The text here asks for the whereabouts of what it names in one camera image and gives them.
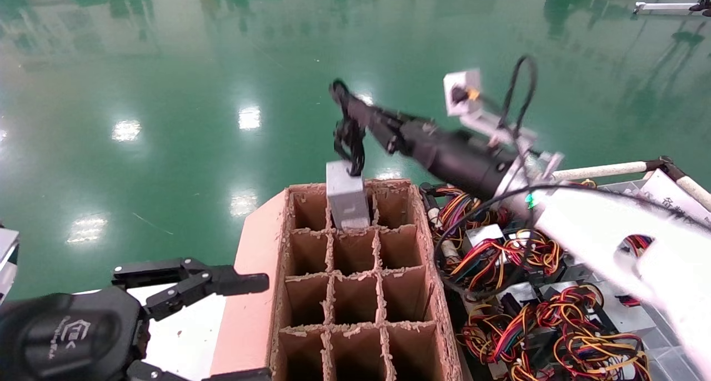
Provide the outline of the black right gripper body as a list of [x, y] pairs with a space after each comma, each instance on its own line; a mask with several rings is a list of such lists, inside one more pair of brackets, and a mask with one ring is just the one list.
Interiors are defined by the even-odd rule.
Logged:
[[495, 197], [517, 155], [494, 148], [472, 132], [449, 131], [422, 119], [399, 126], [389, 151], [411, 157], [440, 181], [485, 200]]

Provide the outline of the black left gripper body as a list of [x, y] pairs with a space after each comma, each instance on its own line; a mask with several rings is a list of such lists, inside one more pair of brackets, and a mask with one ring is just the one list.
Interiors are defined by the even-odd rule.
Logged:
[[125, 380], [145, 356], [144, 310], [121, 288], [2, 304], [3, 380]]

